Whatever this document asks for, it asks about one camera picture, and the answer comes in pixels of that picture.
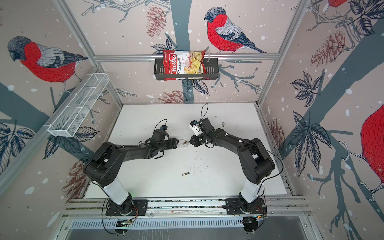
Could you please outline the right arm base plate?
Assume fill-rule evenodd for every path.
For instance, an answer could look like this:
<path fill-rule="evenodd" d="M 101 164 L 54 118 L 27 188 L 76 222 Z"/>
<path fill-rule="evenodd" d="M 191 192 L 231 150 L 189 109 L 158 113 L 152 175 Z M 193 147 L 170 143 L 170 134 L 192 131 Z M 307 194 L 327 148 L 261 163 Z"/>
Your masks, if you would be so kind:
<path fill-rule="evenodd" d="M 266 215 L 267 205 L 263 198 L 257 198 L 251 203 L 247 203 L 242 196 L 238 199 L 226 199 L 222 206 L 228 215 Z"/>

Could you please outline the white remote control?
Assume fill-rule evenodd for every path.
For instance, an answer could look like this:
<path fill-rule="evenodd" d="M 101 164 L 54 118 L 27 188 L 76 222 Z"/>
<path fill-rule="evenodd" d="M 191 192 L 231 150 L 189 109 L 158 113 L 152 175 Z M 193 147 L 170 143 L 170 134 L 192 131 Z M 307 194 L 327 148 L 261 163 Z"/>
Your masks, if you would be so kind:
<path fill-rule="evenodd" d="M 178 139 L 178 145 L 177 145 L 177 148 L 187 148 L 187 147 L 183 147 L 183 142 L 184 141 L 188 141 L 188 140 L 184 140 L 184 139 Z"/>

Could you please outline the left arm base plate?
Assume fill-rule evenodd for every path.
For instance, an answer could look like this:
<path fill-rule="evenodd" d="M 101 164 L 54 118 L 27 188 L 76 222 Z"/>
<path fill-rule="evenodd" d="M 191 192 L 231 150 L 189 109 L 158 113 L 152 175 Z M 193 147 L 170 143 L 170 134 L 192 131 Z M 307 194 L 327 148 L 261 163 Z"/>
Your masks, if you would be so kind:
<path fill-rule="evenodd" d="M 106 216 L 145 216 L 148 203 L 148 200 L 127 200 L 122 205 L 117 205 L 112 200 L 108 200 L 106 206 Z"/>

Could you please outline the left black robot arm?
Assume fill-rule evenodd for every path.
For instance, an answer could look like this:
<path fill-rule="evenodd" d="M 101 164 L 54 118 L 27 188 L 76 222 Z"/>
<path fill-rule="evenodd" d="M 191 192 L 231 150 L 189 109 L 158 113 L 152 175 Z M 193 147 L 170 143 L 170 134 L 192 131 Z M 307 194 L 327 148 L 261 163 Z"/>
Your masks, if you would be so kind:
<path fill-rule="evenodd" d="M 125 190 L 118 173 L 124 162 L 141 159 L 157 159 L 165 150 L 177 148 L 179 140 L 170 138 L 165 129 L 156 129 L 151 138 L 137 145 L 115 145 L 105 142 L 84 166 L 84 174 L 98 185 L 117 207 L 130 211 L 132 195 Z"/>

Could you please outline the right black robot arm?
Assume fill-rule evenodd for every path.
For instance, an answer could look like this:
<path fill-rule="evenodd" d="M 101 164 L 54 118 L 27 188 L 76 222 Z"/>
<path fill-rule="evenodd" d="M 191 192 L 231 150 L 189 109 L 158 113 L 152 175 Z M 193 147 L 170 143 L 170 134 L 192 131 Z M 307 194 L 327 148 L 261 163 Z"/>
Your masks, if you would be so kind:
<path fill-rule="evenodd" d="M 247 179 L 239 193 L 239 205 L 245 213 L 256 208 L 262 186 L 271 178 L 271 173 L 276 168 L 275 162 L 262 142 L 257 138 L 242 139 L 223 129 L 215 129 L 208 118 L 191 121 L 190 129 L 194 132 L 190 139 L 190 144 L 194 147 L 201 145 L 207 148 L 221 147 L 239 157 L 241 168 Z"/>

